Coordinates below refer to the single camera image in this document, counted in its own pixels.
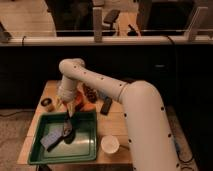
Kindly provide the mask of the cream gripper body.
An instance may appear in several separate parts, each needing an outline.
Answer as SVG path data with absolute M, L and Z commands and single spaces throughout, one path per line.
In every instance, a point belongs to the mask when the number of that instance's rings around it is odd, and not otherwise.
M 64 101 L 62 100 L 60 97 L 56 98 L 56 104 L 55 104 L 55 108 L 56 110 L 58 110 L 61 106 L 64 106 L 69 112 L 73 112 L 74 107 L 73 107 L 73 101 Z

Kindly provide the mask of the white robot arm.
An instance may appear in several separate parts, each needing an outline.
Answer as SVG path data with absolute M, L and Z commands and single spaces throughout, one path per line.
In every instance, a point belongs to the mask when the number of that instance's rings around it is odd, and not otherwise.
M 123 105 L 135 171 L 180 171 L 173 134 L 157 88 L 146 81 L 127 83 L 87 70 L 80 58 L 59 63 L 58 98 L 73 116 L 79 81 Z

